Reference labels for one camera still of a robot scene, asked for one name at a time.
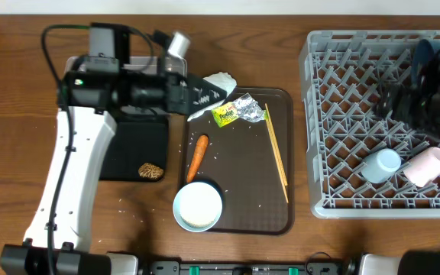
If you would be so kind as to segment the blue cup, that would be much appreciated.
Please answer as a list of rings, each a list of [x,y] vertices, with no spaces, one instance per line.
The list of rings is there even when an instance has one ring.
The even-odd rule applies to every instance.
[[[401,166],[399,154],[389,148],[379,150],[364,158],[363,178],[370,183],[383,183]]]

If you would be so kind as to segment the brown patterned food piece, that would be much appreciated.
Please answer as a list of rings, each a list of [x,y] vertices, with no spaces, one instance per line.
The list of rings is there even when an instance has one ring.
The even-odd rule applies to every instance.
[[[146,180],[157,181],[164,175],[164,170],[152,163],[144,163],[138,169],[139,176]]]

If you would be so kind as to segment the pink cup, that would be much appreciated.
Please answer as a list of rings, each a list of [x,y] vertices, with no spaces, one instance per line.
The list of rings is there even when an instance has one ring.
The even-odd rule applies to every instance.
[[[423,187],[440,175],[440,148],[427,148],[408,164],[403,174],[415,186]]]

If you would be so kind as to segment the orange carrot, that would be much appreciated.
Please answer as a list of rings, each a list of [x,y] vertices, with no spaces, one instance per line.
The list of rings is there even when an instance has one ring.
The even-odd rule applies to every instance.
[[[208,145],[209,145],[209,137],[205,134],[201,135],[198,138],[198,141],[196,142],[192,160],[189,165],[189,171],[186,177],[187,183],[191,183],[195,175],[197,174]]]

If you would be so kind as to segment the wooden chopstick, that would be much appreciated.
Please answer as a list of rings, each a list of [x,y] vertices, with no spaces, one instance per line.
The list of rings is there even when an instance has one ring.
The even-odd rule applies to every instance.
[[[288,198],[287,191],[286,191],[286,175],[284,173],[283,162],[280,158],[280,152],[279,152],[279,148],[277,145],[276,135],[275,135],[274,129],[273,129],[273,124],[272,124],[269,116],[267,116],[266,123],[267,123],[267,129],[268,129],[269,135],[270,135],[270,142],[271,142],[273,154],[274,154],[275,161],[276,161],[277,170],[279,173],[279,178],[280,178],[283,194],[284,194],[286,203],[289,203],[289,198]]]
[[[266,111],[266,115],[267,115],[266,123],[267,123],[268,130],[270,132],[271,144],[272,144],[273,153],[274,153],[274,156],[275,156],[275,159],[277,162],[277,168],[278,168],[278,172],[280,174],[280,180],[281,180],[283,186],[287,187],[288,182],[287,182],[287,178],[286,178],[286,173],[284,170],[283,161],[280,156],[280,149],[279,149],[279,146],[277,143],[277,137],[276,137],[276,134],[274,131],[273,122],[272,122],[272,118],[271,118],[271,115],[269,112],[268,104],[265,103],[264,106],[265,106],[265,111]]]

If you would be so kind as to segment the light blue rice bowl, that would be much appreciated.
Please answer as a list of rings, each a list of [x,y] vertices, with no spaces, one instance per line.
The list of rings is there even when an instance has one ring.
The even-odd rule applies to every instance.
[[[188,183],[173,200],[173,216],[177,224],[190,232],[211,229],[220,219],[223,201],[218,190],[204,182]]]

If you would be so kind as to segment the white napkin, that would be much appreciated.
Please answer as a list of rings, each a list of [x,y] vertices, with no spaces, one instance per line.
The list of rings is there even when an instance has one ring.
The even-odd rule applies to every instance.
[[[212,74],[210,76],[206,76],[203,78],[205,81],[211,83],[212,85],[215,85],[221,89],[224,89],[226,91],[226,96],[229,97],[231,93],[234,91],[234,89],[237,86],[237,81],[228,73],[219,72]],[[205,112],[211,111],[214,108],[219,107],[220,105],[223,105],[225,100],[221,100],[219,102],[216,102],[215,104],[210,104],[207,107],[193,113],[187,118],[187,121],[190,122],[195,118],[201,117]]]

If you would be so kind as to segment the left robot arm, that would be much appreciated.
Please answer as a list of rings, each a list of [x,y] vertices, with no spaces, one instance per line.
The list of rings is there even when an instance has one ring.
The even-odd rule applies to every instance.
[[[6,274],[139,274],[132,254],[90,254],[92,206],[99,174],[117,123],[106,112],[73,107],[75,133],[66,113],[57,115],[57,139],[44,194],[21,245],[3,247]]]

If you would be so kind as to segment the grey dishwasher rack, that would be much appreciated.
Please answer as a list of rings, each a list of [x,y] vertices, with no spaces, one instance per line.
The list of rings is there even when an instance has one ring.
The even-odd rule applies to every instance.
[[[440,218],[440,175],[418,187],[402,171],[382,183],[362,176],[364,158],[396,151],[403,166],[440,140],[373,113],[388,85],[409,85],[421,40],[440,30],[312,31],[299,54],[306,110],[309,198],[318,218]]]

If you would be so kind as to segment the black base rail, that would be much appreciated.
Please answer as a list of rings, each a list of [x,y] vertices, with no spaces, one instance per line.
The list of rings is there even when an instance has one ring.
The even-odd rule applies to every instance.
[[[365,254],[342,263],[333,258],[321,258],[320,254],[305,263],[185,263],[177,260],[140,262],[139,258],[124,253],[106,254],[112,261],[113,274],[141,275],[342,275],[342,274],[396,274],[400,264],[398,257]]]

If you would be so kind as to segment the green foil snack wrapper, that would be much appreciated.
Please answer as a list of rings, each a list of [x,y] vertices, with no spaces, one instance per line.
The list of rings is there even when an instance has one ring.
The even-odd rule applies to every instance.
[[[212,115],[220,128],[238,119],[257,123],[267,118],[266,111],[260,107],[258,102],[249,93],[243,94],[233,102],[227,102],[214,108]]]

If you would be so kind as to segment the black rectangular tray bin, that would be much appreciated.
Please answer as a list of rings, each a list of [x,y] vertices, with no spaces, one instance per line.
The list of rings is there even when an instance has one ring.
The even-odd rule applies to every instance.
[[[167,164],[169,121],[165,115],[146,115],[118,120],[99,179],[130,182],[157,182],[143,179],[138,169],[152,163],[164,170]]]

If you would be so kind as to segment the brown serving tray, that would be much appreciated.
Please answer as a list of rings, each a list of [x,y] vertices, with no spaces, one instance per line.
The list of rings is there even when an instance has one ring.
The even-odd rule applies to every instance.
[[[184,186],[199,136],[209,145],[196,174],[222,196],[222,214],[213,232],[283,235],[293,226],[293,100],[282,89],[236,88],[233,101],[249,94],[272,118],[287,185],[281,186],[265,121],[238,119],[220,128],[211,112],[185,123],[179,185]]]

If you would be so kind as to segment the clear plastic bin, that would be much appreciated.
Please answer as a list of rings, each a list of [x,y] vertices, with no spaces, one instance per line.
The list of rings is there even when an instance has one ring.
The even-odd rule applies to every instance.
[[[71,106],[96,111],[123,108],[169,114],[166,109],[166,74],[186,78],[187,62],[172,57],[131,57],[120,64],[115,58],[81,56],[68,59],[63,79]]]

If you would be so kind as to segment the blue plate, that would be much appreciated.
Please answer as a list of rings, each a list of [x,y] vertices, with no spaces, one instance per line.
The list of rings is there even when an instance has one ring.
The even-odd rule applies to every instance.
[[[433,92],[440,83],[440,50],[439,40],[423,39],[417,43],[413,58],[411,80],[412,84],[423,92]]]

